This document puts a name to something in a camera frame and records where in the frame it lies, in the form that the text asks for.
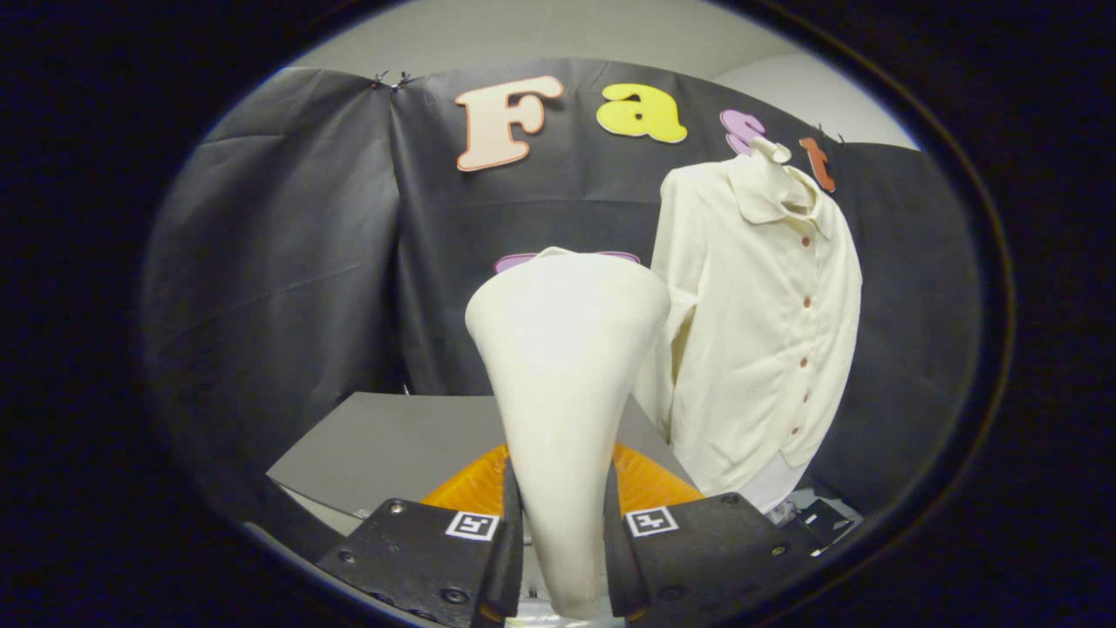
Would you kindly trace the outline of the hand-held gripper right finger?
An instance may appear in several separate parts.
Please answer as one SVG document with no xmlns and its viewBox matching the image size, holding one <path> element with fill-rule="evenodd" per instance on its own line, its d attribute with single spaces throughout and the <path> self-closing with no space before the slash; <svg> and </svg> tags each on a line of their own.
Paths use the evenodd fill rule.
<svg viewBox="0 0 1116 628">
<path fill-rule="evenodd" d="M 761 624 L 824 545 L 804 516 L 778 525 L 742 495 L 703 497 L 645 454 L 614 446 L 603 549 L 610 613 L 624 624 Z"/>
</svg>

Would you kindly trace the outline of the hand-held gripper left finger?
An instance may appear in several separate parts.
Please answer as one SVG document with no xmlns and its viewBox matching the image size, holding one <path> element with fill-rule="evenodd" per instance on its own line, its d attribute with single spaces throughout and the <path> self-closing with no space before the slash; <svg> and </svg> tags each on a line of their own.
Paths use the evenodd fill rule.
<svg viewBox="0 0 1116 628">
<path fill-rule="evenodd" d="M 422 501 L 383 501 L 317 566 L 429 624 L 502 627 L 518 615 L 525 568 L 509 450 L 489 450 Z"/>
</svg>

